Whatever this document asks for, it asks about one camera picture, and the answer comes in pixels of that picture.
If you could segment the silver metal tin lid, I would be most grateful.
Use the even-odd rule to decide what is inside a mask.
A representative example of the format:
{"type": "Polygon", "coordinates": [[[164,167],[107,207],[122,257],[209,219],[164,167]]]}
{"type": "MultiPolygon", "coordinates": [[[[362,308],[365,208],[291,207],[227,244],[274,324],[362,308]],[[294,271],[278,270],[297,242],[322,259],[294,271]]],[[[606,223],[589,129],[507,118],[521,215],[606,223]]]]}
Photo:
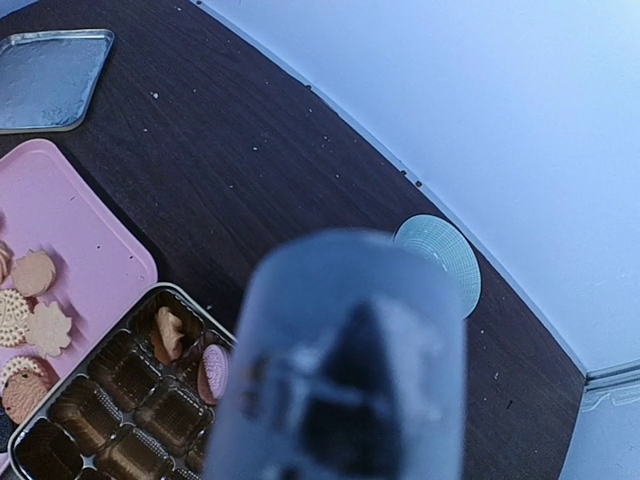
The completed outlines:
{"type": "Polygon", "coordinates": [[[1,133],[80,125],[115,40],[108,29],[12,34],[1,40],[1,133]]]}

